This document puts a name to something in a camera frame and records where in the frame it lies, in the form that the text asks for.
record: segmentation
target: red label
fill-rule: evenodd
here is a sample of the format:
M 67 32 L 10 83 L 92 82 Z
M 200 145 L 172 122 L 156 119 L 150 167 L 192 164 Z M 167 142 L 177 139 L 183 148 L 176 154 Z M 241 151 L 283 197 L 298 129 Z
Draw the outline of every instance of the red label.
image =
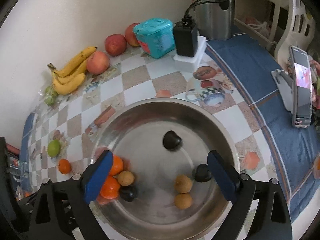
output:
M 139 44 L 140 44 L 140 46 L 141 46 L 141 48 L 143 49 L 144 52 L 151 53 L 150 49 L 148 47 L 148 44 L 146 44 L 146 43 L 144 43 L 142 41 L 138 41 L 138 42 L 139 42 Z
M 212 86 L 213 86 L 213 83 L 212 83 L 211 80 L 202 80 L 202 81 L 200 82 L 200 86 L 201 86 L 202 88 L 212 87 Z

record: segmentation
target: green lime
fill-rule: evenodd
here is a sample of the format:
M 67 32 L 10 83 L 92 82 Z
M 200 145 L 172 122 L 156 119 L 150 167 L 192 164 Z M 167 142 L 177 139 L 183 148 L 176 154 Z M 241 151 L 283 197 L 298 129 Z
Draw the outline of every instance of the green lime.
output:
M 44 102 L 48 105 L 48 106 L 53 106 L 54 103 L 56 101 L 56 98 L 53 96 L 49 96 L 47 98 L 45 98 Z
M 53 158 L 60 152 L 60 142 L 58 139 L 51 141 L 48 145 L 48 156 Z
M 52 90 L 52 86 L 48 86 L 44 91 L 44 95 L 51 95 Z
M 54 91 L 54 89 L 52 89 L 52 93 L 51 94 L 55 98 L 59 95 L 56 91 Z
M 59 94 L 56 91 L 54 91 L 52 86 L 48 86 L 44 91 L 44 95 L 45 96 L 49 95 L 49 96 L 57 97 Z

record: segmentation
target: plastic bag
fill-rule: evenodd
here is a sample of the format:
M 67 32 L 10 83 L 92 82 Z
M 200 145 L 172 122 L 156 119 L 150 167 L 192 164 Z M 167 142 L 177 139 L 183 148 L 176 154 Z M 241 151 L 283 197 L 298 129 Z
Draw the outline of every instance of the plastic bag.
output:
M 40 116 L 46 114 L 48 117 L 51 117 L 57 112 L 57 109 L 62 101 L 62 96 L 54 91 L 52 86 L 48 85 L 41 88 L 38 93 L 38 104 L 34 112 Z
M 270 27 L 267 22 L 260 23 L 254 17 L 245 17 L 241 21 L 249 25 L 251 28 L 253 28 L 256 32 L 260 33 L 262 36 L 266 37 L 267 39 L 269 38 Z

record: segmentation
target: white plastic chair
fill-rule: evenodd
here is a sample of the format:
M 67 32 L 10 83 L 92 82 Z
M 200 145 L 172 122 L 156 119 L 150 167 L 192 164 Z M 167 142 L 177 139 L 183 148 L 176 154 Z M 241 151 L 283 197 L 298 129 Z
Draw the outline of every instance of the white plastic chair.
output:
M 289 14 L 284 33 L 275 48 L 274 57 L 279 65 L 288 70 L 289 46 L 294 45 L 303 50 L 311 43 L 316 22 L 301 0 L 289 0 Z

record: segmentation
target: tangerine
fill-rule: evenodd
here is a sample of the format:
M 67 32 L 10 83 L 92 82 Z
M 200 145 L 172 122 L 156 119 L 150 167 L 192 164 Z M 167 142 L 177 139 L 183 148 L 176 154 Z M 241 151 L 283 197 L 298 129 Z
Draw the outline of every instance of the tangerine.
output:
M 62 174 L 68 174 L 71 171 L 71 164 L 66 159 L 61 159 L 58 163 L 58 170 Z
M 106 199 L 113 199 L 118 197 L 119 189 L 120 184 L 118 183 L 118 181 L 112 176 L 107 176 L 101 187 L 100 195 Z
M 113 155 L 113 165 L 111 167 L 109 175 L 115 176 L 119 174 L 121 171 L 123 171 L 123 161 L 119 156 Z

